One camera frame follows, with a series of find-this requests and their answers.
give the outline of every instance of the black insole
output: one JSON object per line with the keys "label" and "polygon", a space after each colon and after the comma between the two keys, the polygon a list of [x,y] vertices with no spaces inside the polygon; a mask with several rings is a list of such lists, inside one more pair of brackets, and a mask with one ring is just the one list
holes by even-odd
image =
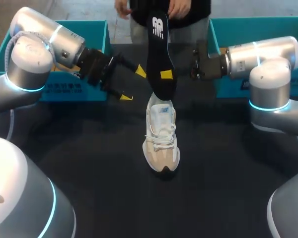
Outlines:
{"label": "black insole", "polygon": [[155,95],[172,100],[177,78],[168,50],[168,18],[163,11],[152,11],[147,20],[148,58],[147,78]]}

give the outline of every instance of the sneaker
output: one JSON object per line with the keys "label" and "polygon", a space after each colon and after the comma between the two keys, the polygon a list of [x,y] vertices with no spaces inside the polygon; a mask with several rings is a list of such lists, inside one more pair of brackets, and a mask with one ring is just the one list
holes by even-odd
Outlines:
{"label": "sneaker", "polygon": [[171,101],[161,101],[151,96],[146,111],[147,134],[143,143],[145,158],[158,173],[175,171],[180,161],[180,151],[175,135],[175,109]]}

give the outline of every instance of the black table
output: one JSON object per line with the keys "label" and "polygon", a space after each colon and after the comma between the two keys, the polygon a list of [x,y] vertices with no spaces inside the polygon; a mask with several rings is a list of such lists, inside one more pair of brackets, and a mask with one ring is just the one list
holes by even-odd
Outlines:
{"label": "black table", "polygon": [[[146,65],[141,46],[115,51]],[[176,67],[190,47],[171,47]],[[245,100],[208,101],[212,87],[181,77],[174,100],[181,160],[172,181],[150,171],[142,152],[148,83],[123,68],[116,87],[131,102],[37,104],[16,111],[12,142],[66,194],[78,238],[270,238],[266,206],[298,173],[295,137],[249,125]],[[5,137],[8,113],[0,115]]]}

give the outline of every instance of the hand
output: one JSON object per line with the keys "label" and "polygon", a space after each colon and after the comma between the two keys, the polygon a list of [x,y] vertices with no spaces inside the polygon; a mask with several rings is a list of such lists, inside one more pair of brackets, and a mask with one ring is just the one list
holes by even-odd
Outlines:
{"label": "hand", "polygon": [[128,15],[132,12],[127,8],[127,0],[115,0],[115,8],[122,19],[128,19]]}
{"label": "hand", "polygon": [[168,15],[169,19],[181,19],[185,17],[191,9],[191,0],[170,0]]}

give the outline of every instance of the storage box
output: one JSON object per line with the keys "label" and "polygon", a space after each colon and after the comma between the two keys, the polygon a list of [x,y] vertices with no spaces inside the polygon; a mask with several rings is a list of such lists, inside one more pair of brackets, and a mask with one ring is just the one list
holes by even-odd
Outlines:
{"label": "storage box", "polygon": [[[59,24],[82,36],[86,46],[111,54],[111,45],[107,21],[57,21]],[[11,39],[9,33],[0,47],[0,75],[4,74],[4,52]],[[54,71],[44,88],[40,101],[43,102],[79,102],[105,101],[107,93],[98,87],[92,87],[69,73]]]}
{"label": "storage box", "polygon": [[[209,50],[221,53],[220,48],[271,38],[294,36],[298,40],[298,17],[213,18],[210,20]],[[218,98],[249,97],[248,79],[231,80],[229,77],[215,81]],[[291,96],[298,96],[298,69],[292,72]]]}

